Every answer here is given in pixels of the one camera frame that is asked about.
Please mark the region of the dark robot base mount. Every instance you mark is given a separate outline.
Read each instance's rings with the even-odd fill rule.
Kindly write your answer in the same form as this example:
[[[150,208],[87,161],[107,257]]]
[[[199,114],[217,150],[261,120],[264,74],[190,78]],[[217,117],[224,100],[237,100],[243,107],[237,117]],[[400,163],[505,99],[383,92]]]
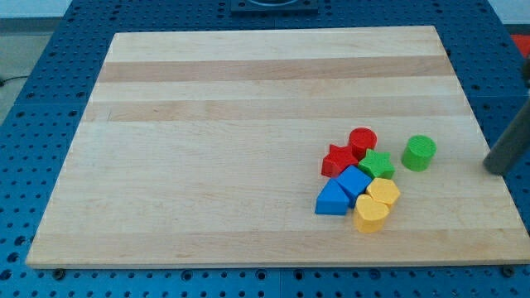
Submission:
[[[317,12],[318,0],[231,0],[233,15],[250,13]]]

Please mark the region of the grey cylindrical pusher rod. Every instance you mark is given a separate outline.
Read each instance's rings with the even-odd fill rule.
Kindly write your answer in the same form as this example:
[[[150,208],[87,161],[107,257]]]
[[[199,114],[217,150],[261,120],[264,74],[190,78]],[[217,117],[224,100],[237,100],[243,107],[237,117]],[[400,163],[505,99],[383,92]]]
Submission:
[[[506,175],[529,148],[529,99],[521,107],[483,160],[494,175]]]

